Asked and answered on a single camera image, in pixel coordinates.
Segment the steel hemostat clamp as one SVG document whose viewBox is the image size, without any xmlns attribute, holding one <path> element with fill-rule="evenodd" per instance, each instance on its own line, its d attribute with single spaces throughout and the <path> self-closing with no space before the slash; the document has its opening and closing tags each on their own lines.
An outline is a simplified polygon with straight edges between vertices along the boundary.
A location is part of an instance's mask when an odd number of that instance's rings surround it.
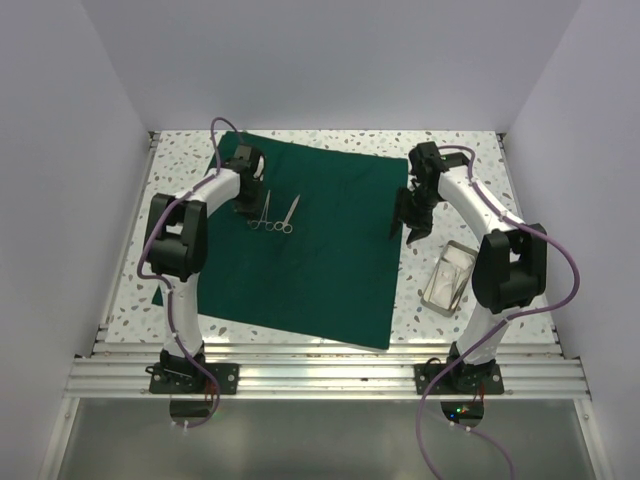
<svg viewBox="0 0 640 480">
<path fill-rule="evenodd" d="M 264 200 L 260 217 L 257 220 L 248 221 L 248 225 L 252 230 L 258 230 L 259 228 L 263 228 L 265 231 L 272 231 L 274 229 L 274 223 L 270 221 L 268 218 L 270 200 L 271 200 L 271 191 L 268 190 Z"/>
</svg>

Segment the thin steel tweezers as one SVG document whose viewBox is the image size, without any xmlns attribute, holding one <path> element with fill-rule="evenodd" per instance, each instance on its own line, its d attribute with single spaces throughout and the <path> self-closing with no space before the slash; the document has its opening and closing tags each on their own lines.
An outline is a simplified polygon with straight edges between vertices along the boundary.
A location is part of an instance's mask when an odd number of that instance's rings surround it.
<svg viewBox="0 0 640 480">
<path fill-rule="evenodd" d="M 452 286 L 455 282 L 455 277 L 459 271 L 460 271 L 459 268 L 453 267 L 449 264 L 446 264 L 440 268 L 439 285 L 438 285 L 439 294 L 451 297 Z"/>
</svg>

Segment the curved steel tweezers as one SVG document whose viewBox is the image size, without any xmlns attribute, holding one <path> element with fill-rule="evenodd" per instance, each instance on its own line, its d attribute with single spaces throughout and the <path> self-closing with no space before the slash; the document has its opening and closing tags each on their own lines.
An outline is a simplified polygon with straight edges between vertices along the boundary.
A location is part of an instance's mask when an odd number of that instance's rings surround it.
<svg viewBox="0 0 640 480">
<path fill-rule="evenodd" d="M 451 294 L 451 302 L 455 303 L 459 297 L 462 295 L 464 289 L 466 288 L 466 284 L 469 280 L 469 277 L 471 275 L 471 270 L 467 269 L 467 270 L 460 270 L 456 277 L 455 277 L 455 282 L 452 286 L 452 294 Z"/>
</svg>

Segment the short steel tweezers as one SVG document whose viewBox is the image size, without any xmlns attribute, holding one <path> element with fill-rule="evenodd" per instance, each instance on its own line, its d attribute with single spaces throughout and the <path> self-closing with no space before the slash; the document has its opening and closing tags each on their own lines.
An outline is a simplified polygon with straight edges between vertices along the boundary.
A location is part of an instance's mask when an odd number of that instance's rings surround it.
<svg viewBox="0 0 640 480">
<path fill-rule="evenodd" d="M 456 289 L 452 292 L 451 298 L 450 298 L 450 303 L 448 306 L 449 310 L 454 310 L 456 308 L 456 305 L 459 303 L 461 296 L 466 288 L 467 282 L 460 282 Z"/>
</svg>

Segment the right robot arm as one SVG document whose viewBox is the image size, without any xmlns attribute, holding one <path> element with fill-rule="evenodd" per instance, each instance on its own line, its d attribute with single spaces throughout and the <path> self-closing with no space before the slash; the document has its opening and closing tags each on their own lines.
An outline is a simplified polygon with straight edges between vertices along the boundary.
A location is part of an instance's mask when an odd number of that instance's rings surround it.
<svg viewBox="0 0 640 480">
<path fill-rule="evenodd" d="M 416 377 L 426 381 L 420 393 L 472 394 L 490 379 L 498 347 L 511 317 L 546 288 L 546 231 L 528 225 L 501 206 L 472 177 L 471 151 L 444 155 L 434 142 L 409 153 L 410 184 L 396 193 L 390 234 L 407 227 L 408 242 L 428 237 L 435 207 L 446 202 L 463 218 L 479 242 L 471 272 L 476 306 L 445 363 L 425 363 Z"/>
</svg>

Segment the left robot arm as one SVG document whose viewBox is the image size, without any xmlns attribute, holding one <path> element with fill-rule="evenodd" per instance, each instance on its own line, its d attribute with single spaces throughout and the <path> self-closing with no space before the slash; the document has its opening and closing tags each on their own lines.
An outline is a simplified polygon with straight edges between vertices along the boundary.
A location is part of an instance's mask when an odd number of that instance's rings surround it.
<svg viewBox="0 0 640 480">
<path fill-rule="evenodd" d="M 241 143 L 194 186 L 174 195 L 156 194 L 151 200 L 138 275 L 158 282 L 167 332 L 152 374 L 185 392 L 197 392 L 214 380 L 204 359 L 197 310 L 198 277 L 208 257 L 209 217 L 229 202 L 240 215 L 255 216 L 265 163 L 259 149 Z"/>
</svg>

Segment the steel surgical scissors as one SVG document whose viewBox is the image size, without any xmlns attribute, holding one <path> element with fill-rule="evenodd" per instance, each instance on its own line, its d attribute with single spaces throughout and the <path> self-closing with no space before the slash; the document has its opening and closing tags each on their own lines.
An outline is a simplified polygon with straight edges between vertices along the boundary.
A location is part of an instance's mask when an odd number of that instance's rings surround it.
<svg viewBox="0 0 640 480">
<path fill-rule="evenodd" d="M 300 201 L 300 195 L 297 195 L 292 201 L 287 214 L 285 215 L 283 220 L 277 221 L 274 223 L 274 230 L 284 233 L 291 234 L 293 232 L 293 225 L 291 224 L 292 217 L 296 211 L 296 208 Z"/>
</svg>

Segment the green surgical cloth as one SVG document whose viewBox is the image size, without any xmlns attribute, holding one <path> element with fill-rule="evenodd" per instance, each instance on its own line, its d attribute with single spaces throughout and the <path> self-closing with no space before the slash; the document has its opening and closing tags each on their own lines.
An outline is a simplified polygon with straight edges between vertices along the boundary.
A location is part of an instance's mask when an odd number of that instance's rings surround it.
<svg viewBox="0 0 640 480">
<path fill-rule="evenodd" d="M 231 203 L 208 221 L 198 278 L 200 315 L 385 350 L 390 343 L 401 237 L 389 239 L 402 158 L 313 148 L 247 134 L 265 157 L 268 218 L 291 234 L 252 230 Z"/>
</svg>

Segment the metal instrument tray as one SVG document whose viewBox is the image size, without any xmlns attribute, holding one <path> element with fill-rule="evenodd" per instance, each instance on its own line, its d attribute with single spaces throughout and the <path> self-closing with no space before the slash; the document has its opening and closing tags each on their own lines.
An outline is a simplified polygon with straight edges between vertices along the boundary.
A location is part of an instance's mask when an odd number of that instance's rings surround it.
<svg viewBox="0 0 640 480">
<path fill-rule="evenodd" d="M 471 278 L 476 258 L 475 250 L 449 241 L 422 294 L 422 304 L 444 317 L 451 317 Z"/>
</svg>

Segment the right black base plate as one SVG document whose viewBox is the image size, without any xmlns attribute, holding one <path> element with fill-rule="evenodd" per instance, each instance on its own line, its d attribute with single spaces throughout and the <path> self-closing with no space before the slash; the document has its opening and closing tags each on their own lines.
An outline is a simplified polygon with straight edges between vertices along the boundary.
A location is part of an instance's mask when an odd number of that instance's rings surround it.
<svg viewBox="0 0 640 480">
<path fill-rule="evenodd" d="M 447 421 L 464 427 L 477 427 L 485 413 L 485 398 L 505 393 L 499 365 L 491 361 L 486 365 L 454 367 L 439 379 L 429 395 L 453 397 L 442 400 L 441 410 Z"/>
</svg>

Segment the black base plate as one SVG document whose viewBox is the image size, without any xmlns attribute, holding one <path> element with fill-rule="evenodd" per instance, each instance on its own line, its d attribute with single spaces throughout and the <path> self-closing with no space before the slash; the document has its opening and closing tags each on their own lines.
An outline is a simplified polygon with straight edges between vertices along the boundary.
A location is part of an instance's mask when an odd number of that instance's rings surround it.
<svg viewBox="0 0 640 480">
<path fill-rule="evenodd" d="M 454 367 L 439 379 L 429 395 L 453 397 L 442 400 L 441 410 L 447 421 L 464 427 L 477 427 L 485 413 L 485 398 L 505 393 L 499 365 L 491 361 L 486 365 Z"/>
<path fill-rule="evenodd" d="M 147 366 L 151 376 L 149 392 L 169 395 L 169 414 L 173 421 L 204 420 L 214 409 L 217 396 L 235 395 L 240 379 L 240 366 L 235 363 L 207 363 L 209 372 L 196 369 L 195 376 L 173 373 L 159 363 Z"/>
</svg>

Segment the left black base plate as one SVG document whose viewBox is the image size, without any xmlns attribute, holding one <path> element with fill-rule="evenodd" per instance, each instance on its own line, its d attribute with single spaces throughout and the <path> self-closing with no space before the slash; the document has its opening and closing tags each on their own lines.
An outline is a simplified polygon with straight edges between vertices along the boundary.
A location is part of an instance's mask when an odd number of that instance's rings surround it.
<svg viewBox="0 0 640 480">
<path fill-rule="evenodd" d="M 195 376 L 173 373 L 159 363 L 147 366 L 151 376 L 149 392 L 169 395 L 169 414 L 173 421 L 204 420 L 214 409 L 217 396 L 235 395 L 240 379 L 240 366 L 235 363 L 207 363 L 209 372 L 196 369 Z"/>
</svg>

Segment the aluminium rail frame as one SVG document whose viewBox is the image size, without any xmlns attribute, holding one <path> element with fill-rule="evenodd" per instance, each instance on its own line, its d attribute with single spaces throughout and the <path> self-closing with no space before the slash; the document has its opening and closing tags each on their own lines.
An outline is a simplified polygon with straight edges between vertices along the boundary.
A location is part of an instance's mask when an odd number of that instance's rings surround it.
<svg viewBox="0 0 640 480">
<path fill-rule="evenodd" d="M 368 350 L 322 338 L 204 317 L 206 354 L 240 367 L 238 391 L 204 426 L 182 431 L 167 396 L 150 393 L 145 367 L 161 349 L 162 311 L 136 274 L 148 208 L 141 205 L 92 352 L 75 359 L 41 475 L 45 479 L 232 478 L 243 467 L 284 478 L 425 478 L 460 443 L 465 469 L 483 478 L 614 479 L 615 449 L 593 403 L 583 361 L 553 315 L 527 317 L 498 351 L 506 391 L 485 396 L 478 433 L 435 419 L 413 367 L 443 359 L 473 309 L 429 312 L 420 294 L 447 240 L 472 245 L 461 217 L 435 212 L 432 235 L 401 250 L 390 346 Z M 439 432 L 444 444 L 431 443 Z"/>
</svg>

